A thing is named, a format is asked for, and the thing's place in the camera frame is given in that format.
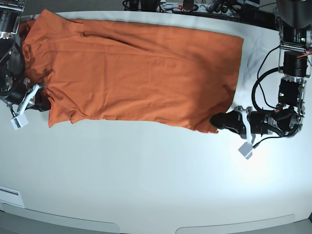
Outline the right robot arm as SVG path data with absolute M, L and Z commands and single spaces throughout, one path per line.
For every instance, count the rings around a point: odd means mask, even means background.
M 44 83 L 32 84 L 24 74 L 26 64 L 18 37 L 24 7 L 24 0 L 0 2 L 0 100 L 13 115 L 13 105 L 18 106 L 18 112 L 23 105 L 26 110 L 45 112 L 51 109 L 50 101 L 41 93 Z

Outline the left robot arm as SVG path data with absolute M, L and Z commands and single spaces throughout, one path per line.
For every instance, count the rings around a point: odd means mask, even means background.
M 306 79 L 311 77 L 312 2 L 278 0 L 280 50 L 279 65 L 257 75 L 252 88 L 252 107 L 241 106 L 229 113 L 218 113 L 210 123 L 246 139 L 249 135 L 292 137 L 302 128 Z M 278 103 L 271 110 L 260 108 L 255 93 L 268 75 L 283 74 L 278 90 Z

